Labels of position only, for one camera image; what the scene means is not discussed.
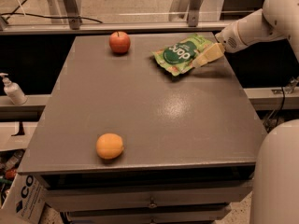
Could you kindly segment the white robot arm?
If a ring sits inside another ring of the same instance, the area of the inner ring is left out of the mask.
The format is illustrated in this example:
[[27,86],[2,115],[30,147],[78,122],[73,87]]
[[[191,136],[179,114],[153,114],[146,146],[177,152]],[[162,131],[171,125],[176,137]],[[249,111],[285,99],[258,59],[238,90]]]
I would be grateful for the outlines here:
[[[263,7],[216,34],[218,42],[192,61],[200,67],[224,52],[287,39],[299,59],[299,0],[264,0]],[[263,140],[253,178],[249,224],[299,224],[299,120],[284,122]]]

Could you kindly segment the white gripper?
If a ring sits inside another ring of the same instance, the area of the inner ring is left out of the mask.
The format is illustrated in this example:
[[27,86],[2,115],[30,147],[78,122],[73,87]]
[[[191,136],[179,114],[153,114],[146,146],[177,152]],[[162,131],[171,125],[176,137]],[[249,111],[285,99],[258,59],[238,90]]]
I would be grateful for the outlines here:
[[275,39],[275,33],[263,16],[261,9],[248,16],[234,21],[215,35],[220,43],[214,43],[199,53],[192,61],[192,66],[198,68],[218,60],[224,52],[236,53],[259,42],[269,42]]

